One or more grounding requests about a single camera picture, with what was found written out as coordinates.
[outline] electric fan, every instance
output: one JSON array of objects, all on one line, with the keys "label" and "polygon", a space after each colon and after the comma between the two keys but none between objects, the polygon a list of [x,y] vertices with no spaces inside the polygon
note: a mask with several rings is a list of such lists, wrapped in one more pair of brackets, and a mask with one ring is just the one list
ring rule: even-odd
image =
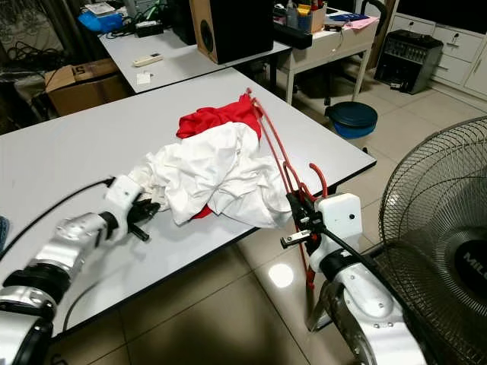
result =
[{"label": "electric fan", "polygon": [[438,363],[487,364],[487,117],[411,151],[380,207],[381,271]]}]

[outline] tiled floor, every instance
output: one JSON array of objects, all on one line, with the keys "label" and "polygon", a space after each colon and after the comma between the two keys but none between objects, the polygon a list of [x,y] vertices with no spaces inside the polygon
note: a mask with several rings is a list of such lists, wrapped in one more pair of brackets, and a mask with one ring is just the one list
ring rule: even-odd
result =
[{"label": "tiled floor", "polygon": [[[293,105],[330,128],[323,117],[323,92],[316,79],[313,75],[301,78]],[[333,103],[350,99],[350,83],[336,79],[334,85]],[[434,90],[401,94],[370,76],[359,101],[375,108],[379,121],[373,134],[351,143],[367,146],[377,166],[339,190],[361,198],[361,249],[367,249],[379,241],[380,197],[404,155],[431,133],[484,113]],[[354,363],[334,325],[318,333],[306,329],[301,257],[297,248],[283,251],[279,244],[279,238],[292,229],[290,223],[282,230],[260,230],[221,250],[56,342],[46,363]],[[287,287],[279,288],[271,279],[269,273],[275,268],[285,268]],[[323,279],[318,278],[317,292],[321,283]]]}]

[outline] pen holder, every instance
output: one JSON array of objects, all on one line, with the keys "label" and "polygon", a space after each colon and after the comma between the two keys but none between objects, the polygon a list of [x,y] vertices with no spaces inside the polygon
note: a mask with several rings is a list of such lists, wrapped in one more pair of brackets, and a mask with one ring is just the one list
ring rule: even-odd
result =
[{"label": "pen holder", "polygon": [[326,7],[311,12],[311,33],[320,32],[325,24]]},{"label": "pen holder", "polygon": [[313,15],[309,13],[305,16],[298,16],[298,28],[304,32],[311,32],[311,21],[313,19]]}]

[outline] white table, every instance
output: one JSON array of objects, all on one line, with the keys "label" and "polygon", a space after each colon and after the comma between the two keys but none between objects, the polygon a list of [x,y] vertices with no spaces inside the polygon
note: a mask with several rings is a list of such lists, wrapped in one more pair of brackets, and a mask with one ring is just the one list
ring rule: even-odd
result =
[{"label": "white table", "polygon": [[[128,173],[149,151],[176,142],[181,116],[202,106],[233,102],[247,87],[253,89],[253,95],[274,120],[293,164],[313,192],[320,190],[320,184],[308,167],[310,162],[321,167],[329,185],[375,164],[373,157],[229,68],[0,136],[0,212],[11,220],[8,240],[62,196],[110,174]],[[261,150],[270,154],[265,142]],[[61,219],[100,211],[104,192],[103,187],[92,189],[35,226],[5,257],[0,265],[0,281],[28,263]],[[253,228],[216,215],[178,227],[166,211],[157,214],[144,229],[151,235],[150,242],[129,236],[114,247],[99,248],[87,260],[59,306],[55,334],[61,332],[75,299],[95,283],[75,306],[69,327],[245,236]]]},{"label": "white table", "polygon": [[[347,11],[337,11],[329,15],[339,14],[347,14]],[[378,24],[379,20],[361,30],[345,28],[342,32],[322,30],[313,34],[311,47],[293,49],[291,53],[280,56],[279,69],[287,75],[286,101],[288,103],[292,102],[294,77],[296,74],[363,52],[364,55],[352,97],[352,100],[355,100],[360,93],[362,81],[364,80]]]},{"label": "white table", "polygon": [[[274,42],[274,48],[268,52],[217,65],[204,56],[196,44],[188,46],[172,30],[144,38],[131,35],[108,39],[107,36],[102,36],[100,40],[137,94],[291,49],[290,46]],[[163,61],[139,68],[132,65],[135,59],[156,52],[164,56]],[[139,85],[137,74],[144,71],[153,75],[151,83]]]}]

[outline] drawer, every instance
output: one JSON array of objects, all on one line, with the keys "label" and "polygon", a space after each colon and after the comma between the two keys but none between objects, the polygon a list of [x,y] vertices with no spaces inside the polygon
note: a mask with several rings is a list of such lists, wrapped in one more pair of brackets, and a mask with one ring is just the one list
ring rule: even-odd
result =
[{"label": "drawer", "polygon": [[471,62],[482,42],[481,37],[473,36],[437,26],[433,37],[444,43],[443,54]]},{"label": "drawer", "polygon": [[461,84],[463,77],[469,71],[469,68],[470,62],[442,55],[438,67],[433,71],[433,75],[454,82],[455,84]]},{"label": "drawer", "polygon": [[284,56],[280,68],[302,72],[325,63],[348,57],[371,47],[377,23],[357,32],[345,29],[341,33],[321,31],[313,34],[313,44],[306,49],[293,49]]},{"label": "drawer", "polygon": [[396,15],[394,17],[393,26],[390,28],[390,31],[392,32],[398,29],[409,30],[411,32],[427,34],[431,36],[434,32],[434,24],[425,23],[422,21],[417,21],[409,19],[407,17],[400,17]]}]

